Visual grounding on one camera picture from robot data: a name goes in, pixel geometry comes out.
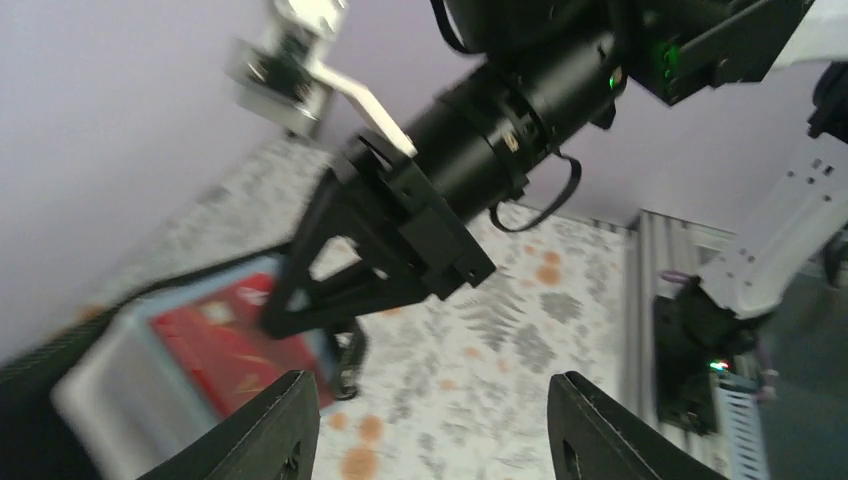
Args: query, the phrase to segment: floor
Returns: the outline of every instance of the floor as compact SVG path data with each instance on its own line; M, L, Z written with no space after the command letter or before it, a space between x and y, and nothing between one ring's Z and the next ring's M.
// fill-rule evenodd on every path
M286 238L330 154L274 141L167 222L105 277L90 304ZM504 223L535 211L511 205ZM470 229L499 269L447 302L362 319L373 348L362 393L322 419L316 479L553 478L545 424L552 374L577 370L620 398L624 238L552 218L506 235ZM350 258L325 250L323 269Z

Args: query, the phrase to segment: patterned tablecloth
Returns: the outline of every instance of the patterned tablecloth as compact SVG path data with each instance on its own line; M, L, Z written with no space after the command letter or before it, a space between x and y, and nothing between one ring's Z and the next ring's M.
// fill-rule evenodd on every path
M279 242L330 154L275 141L167 222L103 279L106 305L153 279ZM536 212L502 208L506 224ZM499 269L447 302L362 319L373 346L361 394L324 417L315 479L553 478L545 421L550 376L578 370L619 396L623 242L552 218L524 234L470 229ZM336 242L330 270L350 259Z

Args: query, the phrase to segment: red book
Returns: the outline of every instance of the red book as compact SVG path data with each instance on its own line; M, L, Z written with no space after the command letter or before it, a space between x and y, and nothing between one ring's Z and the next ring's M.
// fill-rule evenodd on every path
M321 332L276 340L259 329L259 310L272 284L271 276L254 274L152 321L153 330L222 417L290 370L315 373L321 408L335 401L327 379L327 366L335 360L328 358Z

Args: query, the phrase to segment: white wall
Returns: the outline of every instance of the white wall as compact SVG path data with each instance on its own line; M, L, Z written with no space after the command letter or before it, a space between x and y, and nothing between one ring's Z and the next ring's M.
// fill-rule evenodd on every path
M371 86L401 121L473 66L442 42L429 2L352 3L329 61ZM674 109L632 83L610 132L590 126L565 145L584 168L568 208L617 222L650 208L735 230L804 135L812 88L823 70L792 67L761 85L701 92ZM334 144L361 126L354 111L338 103L323 131ZM547 204L567 177L565 164L548 160L532 175L528 200Z
M87 282L275 132L222 73L264 11L0 2L0 359L68 322Z

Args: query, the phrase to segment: tabletop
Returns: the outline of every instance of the tabletop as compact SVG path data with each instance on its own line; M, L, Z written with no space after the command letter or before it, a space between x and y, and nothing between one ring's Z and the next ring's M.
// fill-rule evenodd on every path
M90 304L282 241L331 158L291 140L260 148L104 277ZM508 225L537 214L501 212ZM559 217L522 234L483 217L469 229L497 272L446 302L361 318L361 393L322 418L314 478L550 480L551 375L577 370L620 398L621 235ZM335 241L320 268L352 255Z

